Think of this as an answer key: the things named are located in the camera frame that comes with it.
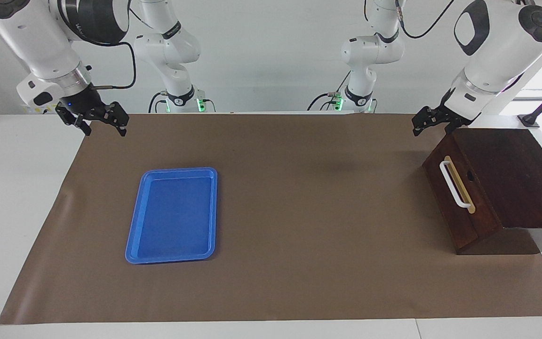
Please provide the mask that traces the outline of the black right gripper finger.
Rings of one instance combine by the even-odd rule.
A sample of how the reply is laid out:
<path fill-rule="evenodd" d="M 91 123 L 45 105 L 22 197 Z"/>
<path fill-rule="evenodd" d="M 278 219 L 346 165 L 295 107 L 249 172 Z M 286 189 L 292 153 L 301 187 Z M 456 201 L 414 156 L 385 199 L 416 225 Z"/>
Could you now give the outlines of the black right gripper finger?
<path fill-rule="evenodd" d="M 90 125 L 83 120 L 83 116 L 80 114 L 78 117 L 74 116 L 69 110 L 67 109 L 58 109 L 57 110 L 58 116 L 61 118 L 62 122 L 66 125 L 72 125 L 82 131 L 84 135 L 89 137 L 92 133 L 92 129 L 90 128 Z"/>
<path fill-rule="evenodd" d="M 112 125 L 121 137 L 125 137 L 129 115 L 119 102 L 112 102 L 107 105 L 107 124 Z"/>

